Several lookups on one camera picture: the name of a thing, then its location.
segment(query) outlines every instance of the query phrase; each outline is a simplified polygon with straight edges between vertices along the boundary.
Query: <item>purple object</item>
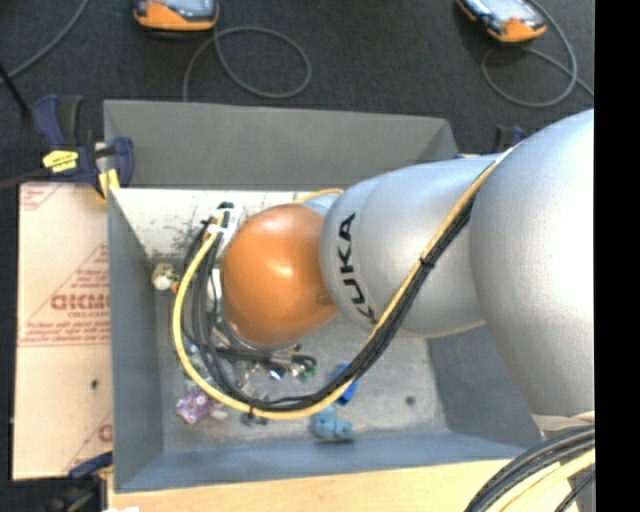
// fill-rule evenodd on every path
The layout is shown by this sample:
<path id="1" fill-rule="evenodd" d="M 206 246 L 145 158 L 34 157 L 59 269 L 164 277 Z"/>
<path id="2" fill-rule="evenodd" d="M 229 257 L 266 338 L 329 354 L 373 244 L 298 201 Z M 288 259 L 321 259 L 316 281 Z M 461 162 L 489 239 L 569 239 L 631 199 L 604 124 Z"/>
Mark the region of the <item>purple object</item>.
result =
<path id="1" fill-rule="evenodd" d="M 209 415 L 212 407 L 213 404 L 209 396 L 201 389 L 196 389 L 178 400 L 176 412 L 189 425 L 195 425 L 202 418 Z"/>

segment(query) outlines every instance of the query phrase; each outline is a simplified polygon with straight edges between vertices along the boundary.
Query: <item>cable bundle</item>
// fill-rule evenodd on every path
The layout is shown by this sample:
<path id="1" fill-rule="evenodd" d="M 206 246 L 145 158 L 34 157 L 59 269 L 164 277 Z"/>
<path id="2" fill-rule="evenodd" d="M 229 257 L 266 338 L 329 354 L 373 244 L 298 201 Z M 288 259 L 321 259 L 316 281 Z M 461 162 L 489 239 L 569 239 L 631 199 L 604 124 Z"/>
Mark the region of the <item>cable bundle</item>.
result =
<path id="1" fill-rule="evenodd" d="M 465 512 L 526 510 L 528 504 L 555 485 L 593 466 L 589 475 L 576 485 L 555 509 L 564 512 L 595 479 L 595 425 L 571 430 L 546 441 L 513 459 L 494 475 L 471 500 Z M 499 509 L 494 506 L 517 485 L 540 472 L 550 472 L 513 497 Z"/>

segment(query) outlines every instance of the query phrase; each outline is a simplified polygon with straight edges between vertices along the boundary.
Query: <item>yellow clamp tag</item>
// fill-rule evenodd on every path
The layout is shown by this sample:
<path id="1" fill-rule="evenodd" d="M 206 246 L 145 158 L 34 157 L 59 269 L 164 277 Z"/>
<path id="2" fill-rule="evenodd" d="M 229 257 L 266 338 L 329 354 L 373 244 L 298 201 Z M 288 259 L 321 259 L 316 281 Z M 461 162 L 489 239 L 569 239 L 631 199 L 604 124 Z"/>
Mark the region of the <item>yellow clamp tag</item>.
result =
<path id="1" fill-rule="evenodd" d="M 78 160 L 78 153 L 75 151 L 63 151 L 56 149 L 42 159 L 44 166 L 53 173 L 59 173 L 73 169 Z"/>
<path id="2" fill-rule="evenodd" d="M 115 169 L 108 169 L 98 175 L 100 181 L 100 189 L 102 190 L 103 197 L 107 197 L 107 191 L 110 188 L 120 188 L 120 178 L 118 177 L 118 171 Z"/>

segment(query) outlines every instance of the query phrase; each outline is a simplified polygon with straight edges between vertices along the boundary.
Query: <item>cardboard sheet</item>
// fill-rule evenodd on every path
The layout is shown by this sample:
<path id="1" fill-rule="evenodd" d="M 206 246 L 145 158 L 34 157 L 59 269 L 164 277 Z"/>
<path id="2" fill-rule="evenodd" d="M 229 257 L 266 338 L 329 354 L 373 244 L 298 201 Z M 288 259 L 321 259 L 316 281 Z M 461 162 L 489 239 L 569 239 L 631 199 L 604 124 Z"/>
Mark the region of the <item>cardboard sheet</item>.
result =
<path id="1" fill-rule="evenodd" d="M 65 475 L 112 446 L 106 202 L 20 190 L 13 478 Z"/>

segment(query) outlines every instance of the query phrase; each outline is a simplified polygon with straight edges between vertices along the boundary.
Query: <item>yellow cable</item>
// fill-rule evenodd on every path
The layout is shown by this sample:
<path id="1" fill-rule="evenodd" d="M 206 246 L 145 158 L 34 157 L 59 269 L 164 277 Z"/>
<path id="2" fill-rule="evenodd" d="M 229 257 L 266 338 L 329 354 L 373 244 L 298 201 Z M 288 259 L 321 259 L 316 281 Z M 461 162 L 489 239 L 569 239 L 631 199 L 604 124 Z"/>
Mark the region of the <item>yellow cable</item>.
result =
<path id="1" fill-rule="evenodd" d="M 522 493 L 513 498 L 509 503 L 500 509 L 500 512 L 518 512 L 526 510 L 527 507 L 535 503 L 545 493 L 560 483 L 564 483 L 568 478 L 576 475 L 596 461 L 596 449 L 592 448 L 579 457 L 559 466 L 544 478 L 527 487 Z"/>
<path id="2" fill-rule="evenodd" d="M 196 253 L 191 264 L 187 268 L 184 274 L 184 277 L 180 282 L 180 286 L 178 287 L 178 292 L 176 294 L 175 305 L 173 308 L 172 327 L 173 327 L 173 337 L 175 342 L 174 344 L 175 344 L 176 352 L 178 354 L 180 362 L 184 366 L 184 369 L 189 375 L 189 377 L 191 377 L 194 380 L 194 382 L 198 384 L 198 386 L 200 386 L 207 394 L 209 394 L 212 398 L 215 398 L 219 402 L 225 405 L 228 405 L 229 407 L 233 407 L 234 409 L 237 409 L 239 411 L 251 412 L 256 416 L 262 416 L 263 418 L 283 419 L 283 420 L 303 418 L 303 417 L 315 414 L 316 412 L 320 412 L 321 410 L 331 405 L 333 402 L 335 402 L 338 399 L 339 396 L 341 396 L 347 390 L 347 388 L 353 382 L 353 379 L 346 382 L 339 388 L 337 388 L 333 393 L 331 393 L 331 395 L 329 395 L 325 399 L 305 409 L 301 409 L 298 411 L 264 411 L 259 408 L 251 409 L 251 407 L 248 404 L 244 402 L 240 402 L 239 400 L 236 400 L 234 398 L 231 398 L 225 395 L 220 390 L 214 388 L 206 380 L 204 380 L 200 376 L 198 371 L 193 367 L 193 365 L 191 364 L 191 360 L 189 359 L 189 356 L 187 355 L 184 349 L 184 344 L 182 340 L 182 326 L 181 326 L 182 308 L 184 307 L 184 298 L 186 295 L 187 288 L 189 287 L 189 283 L 193 279 L 196 269 L 204 259 L 205 255 L 211 250 L 211 247 L 213 246 L 215 239 L 216 239 L 215 235 L 210 235 L 202 244 L 198 252 Z"/>
<path id="3" fill-rule="evenodd" d="M 485 180 L 489 177 L 489 174 L 493 172 L 493 170 L 498 166 L 498 164 L 502 162 L 502 160 L 504 160 L 507 154 L 510 153 L 511 150 L 514 149 L 515 147 L 516 146 L 513 146 L 512 148 L 502 153 L 495 161 L 489 164 L 482 171 L 482 173 L 480 173 L 480 175 L 473 181 L 471 186 L 465 191 L 462 197 L 458 199 L 456 204 L 453 206 L 453 208 L 447 215 L 447 218 L 445 219 L 445 221 L 440 225 L 440 228 L 438 229 L 436 234 L 427 244 L 424 251 L 422 252 L 421 259 L 424 259 L 426 256 L 428 256 L 429 252 L 440 241 L 443 234 L 445 233 L 449 225 L 454 221 L 458 213 L 467 205 L 467 203 L 473 198 L 476 192 L 480 189 L 480 187 L 485 182 Z M 294 200 L 294 202 L 308 201 L 313 197 L 318 197 L 320 195 L 331 194 L 331 193 L 342 193 L 342 190 L 326 189 L 319 192 L 313 192 L 311 194 L 305 195 L 301 198 Z M 322 411 L 323 409 L 331 405 L 340 396 L 344 394 L 347 388 L 353 383 L 354 381 L 353 378 L 348 380 L 338 388 L 336 388 L 332 393 L 330 393 L 324 399 L 308 407 L 297 409 L 295 411 L 265 411 L 260 408 L 251 408 L 248 404 L 225 395 L 220 390 L 211 386 L 206 380 L 204 380 L 200 376 L 198 371 L 191 364 L 191 360 L 189 359 L 189 356 L 187 355 L 184 349 L 184 344 L 182 341 L 182 323 L 181 323 L 182 308 L 184 307 L 184 298 L 185 298 L 187 288 L 189 287 L 189 283 L 193 279 L 196 269 L 200 265 L 201 261 L 204 259 L 205 255 L 209 252 L 209 250 L 211 250 L 211 247 L 213 246 L 215 238 L 216 238 L 215 235 L 210 235 L 204 241 L 204 243 L 196 253 L 195 257 L 191 261 L 190 265 L 188 266 L 182 280 L 180 281 L 180 286 L 178 287 L 178 292 L 176 294 L 175 305 L 173 308 L 173 323 L 172 323 L 173 338 L 174 338 L 176 352 L 178 353 L 178 357 L 180 358 L 180 362 L 184 366 L 185 371 L 194 380 L 194 382 L 198 384 L 198 386 L 200 386 L 202 390 L 205 391 L 212 398 L 218 400 L 219 402 L 229 407 L 237 409 L 241 412 L 247 412 L 247 413 L 250 412 L 252 414 L 255 414 L 256 416 L 261 416 L 263 418 L 274 419 L 274 420 L 293 420 L 293 419 L 305 418 L 307 416 L 311 416 L 317 412 Z M 382 327 L 386 319 L 389 317 L 389 315 L 395 308 L 398 301 L 406 292 L 411 280 L 416 275 L 416 273 L 420 270 L 420 266 L 421 266 L 421 262 L 420 260 L 418 260 L 416 264 L 413 266 L 413 268 L 411 269 L 411 272 L 409 273 L 407 278 L 404 280 L 404 282 L 402 283 L 402 285 L 394 295 L 389 305 L 384 310 L 382 316 L 380 317 L 380 320 L 378 320 L 378 323 L 375 325 L 375 327 L 369 334 L 365 342 L 365 345 L 368 344 L 373 339 L 373 337 L 378 332 L 378 330 L 380 330 L 380 328 Z"/>
<path id="4" fill-rule="evenodd" d="M 329 194 L 342 194 L 344 192 L 344 190 L 342 190 L 341 188 L 327 188 L 325 190 L 318 190 L 317 192 L 310 192 L 308 194 L 305 194 L 303 196 L 300 197 L 296 197 L 292 202 L 293 203 L 305 203 L 307 201 L 311 201 L 312 199 L 315 199 L 316 197 L 320 197 L 320 196 L 326 196 Z"/>

